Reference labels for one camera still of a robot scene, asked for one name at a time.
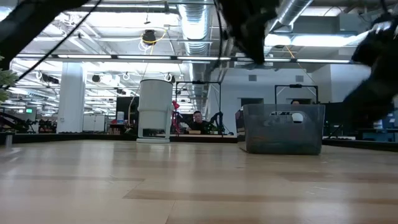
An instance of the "white column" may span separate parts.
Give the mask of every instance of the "white column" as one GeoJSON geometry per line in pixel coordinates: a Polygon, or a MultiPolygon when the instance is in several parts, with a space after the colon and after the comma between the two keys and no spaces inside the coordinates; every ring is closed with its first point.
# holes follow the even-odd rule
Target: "white column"
{"type": "Polygon", "coordinates": [[[83,131],[86,72],[82,63],[63,63],[57,133],[83,131]]]}

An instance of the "ceiling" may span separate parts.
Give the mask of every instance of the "ceiling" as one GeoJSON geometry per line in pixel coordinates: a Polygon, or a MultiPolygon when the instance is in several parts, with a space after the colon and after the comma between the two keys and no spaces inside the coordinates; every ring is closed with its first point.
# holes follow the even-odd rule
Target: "ceiling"
{"type": "MultiPolygon", "coordinates": [[[[117,1],[105,1],[105,3],[116,3],[117,1]]],[[[171,6],[173,3],[180,3],[183,0],[168,1],[171,6]]],[[[0,1],[0,19],[12,10],[16,1],[0,1]]],[[[366,9],[371,10],[377,7],[377,0],[363,0],[361,4],[357,1],[335,1],[335,0],[314,0],[307,8],[303,16],[312,16],[315,18],[329,17],[335,18],[339,14],[344,14],[344,10],[349,13],[356,13],[366,9]]],[[[210,9],[210,34],[207,39],[210,56],[217,56],[220,44],[219,24],[216,19],[215,10],[210,9]]],[[[64,12],[59,15],[43,32],[32,41],[21,53],[23,54],[45,54],[53,48],[63,36],[68,33],[73,26],[86,14],[83,7],[70,12],[64,12]]],[[[73,34],[73,36],[60,46],[54,54],[90,54],[90,55],[186,55],[185,40],[181,27],[181,18],[177,14],[146,13],[146,12],[128,12],[125,7],[114,7],[107,12],[94,12],[86,22],[73,34]],[[152,48],[147,49],[143,46],[141,35],[145,30],[154,30],[157,39],[160,39],[152,48]]],[[[296,37],[295,34],[286,34],[291,40],[296,37]]],[[[291,58],[349,58],[349,54],[339,54],[341,47],[312,47],[312,46],[294,46],[288,45],[282,49],[273,47],[269,54],[273,57],[291,58]]],[[[27,70],[36,63],[35,60],[16,58],[12,63],[12,69],[19,74],[27,70]]],[[[45,83],[40,80],[40,74],[46,74],[62,81],[62,63],[60,61],[48,60],[39,65],[34,73],[26,76],[19,82],[18,88],[10,92],[10,100],[2,104],[7,110],[15,106],[45,105],[51,103],[51,109],[48,107],[40,108],[39,113],[43,115],[53,115],[57,112],[59,85],[45,83]]],[[[85,70],[88,72],[86,89],[86,110],[85,113],[104,113],[114,116],[116,111],[113,100],[120,96],[116,93],[109,83],[95,83],[92,81],[93,75],[119,76],[118,83],[112,83],[120,89],[125,89],[126,96],[139,94],[139,83],[142,79],[158,78],[165,79],[168,74],[175,76],[176,80],[191,81],[189,63],[139,63],[139,62],[110,62],[98,59],[93,62],[83,62],[85,70]]],[[[300,69],[297,64],[288,65],[285,63],[275,63],[267,68],[272,70],[268,78],[274,77],[276,71],[283,68],[300,69]]],[[[226,72],[225,82],[238,82],[246,79],[248,72],[245,69],[229,68],[226,72]]],[[[215,71],[211,79],[220,81],[218,71],[215,71]]],[[[191,87],[185,86],[186,91],[182,91],[181,103],[183,112],[195,110],[195,100],[193,100],[191,87]]],[[[206,88],[203,88],[203,95],[206,95],[206,88]]]]}

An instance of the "white cylindrical device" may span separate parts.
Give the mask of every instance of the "white cylindrical device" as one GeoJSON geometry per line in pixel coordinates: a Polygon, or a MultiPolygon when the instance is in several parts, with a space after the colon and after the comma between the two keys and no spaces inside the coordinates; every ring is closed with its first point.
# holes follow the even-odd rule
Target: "white cylindrical device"
{"type": "Polygon", "coordinates": [[[141,81],[139,98],[139,138],[143,129],[161,129],[169,133],[173,84],[164,80],[141,81]]]}

